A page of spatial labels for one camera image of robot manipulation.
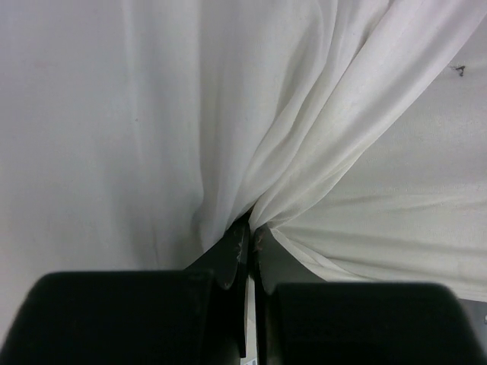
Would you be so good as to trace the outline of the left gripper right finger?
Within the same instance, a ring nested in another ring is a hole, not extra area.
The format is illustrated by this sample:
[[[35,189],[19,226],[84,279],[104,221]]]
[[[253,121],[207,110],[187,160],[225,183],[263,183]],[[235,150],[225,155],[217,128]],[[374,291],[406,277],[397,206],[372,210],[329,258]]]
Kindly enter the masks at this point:
[[[484,303],[414,282],[331,282],[260,227],[253,238],[261,364],[484,364]]]

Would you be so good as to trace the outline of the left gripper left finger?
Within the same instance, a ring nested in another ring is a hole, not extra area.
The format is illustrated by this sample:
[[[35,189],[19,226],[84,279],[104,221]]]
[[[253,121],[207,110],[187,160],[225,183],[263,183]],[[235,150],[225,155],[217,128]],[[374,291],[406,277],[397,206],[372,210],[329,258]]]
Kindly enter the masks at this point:
[[[246,355],[250,228],[231,225],[179,271],[72,271],[28,292],[3,364],[238,364]]]

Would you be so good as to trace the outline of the grey cream ruffled pillowcase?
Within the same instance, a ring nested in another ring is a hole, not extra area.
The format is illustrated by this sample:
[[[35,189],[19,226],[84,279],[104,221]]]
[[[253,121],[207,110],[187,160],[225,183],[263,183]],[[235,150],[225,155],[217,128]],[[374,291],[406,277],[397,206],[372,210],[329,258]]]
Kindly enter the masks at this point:
[[[1,3],[3,313],[244,214],[324,279],[484,300],[486,3]]]

